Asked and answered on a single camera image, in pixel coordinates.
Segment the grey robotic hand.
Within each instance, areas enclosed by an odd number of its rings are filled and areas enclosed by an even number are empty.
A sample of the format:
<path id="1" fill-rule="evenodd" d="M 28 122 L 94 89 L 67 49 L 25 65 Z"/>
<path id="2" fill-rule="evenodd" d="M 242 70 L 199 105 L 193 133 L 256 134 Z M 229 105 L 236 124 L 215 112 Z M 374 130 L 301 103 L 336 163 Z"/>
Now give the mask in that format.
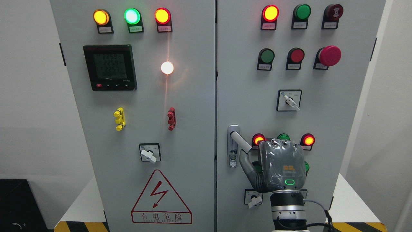
<path id="1" fill-rule="evenodd" d="M 242 152 L 241 167 L 252 187 L 259 193 L 291 189 L 300 190 L 304 186 L 306 168 L 303 148 L 289 140 L 272 139 L 259 144 L 262 171 L 258 172 Z"/>

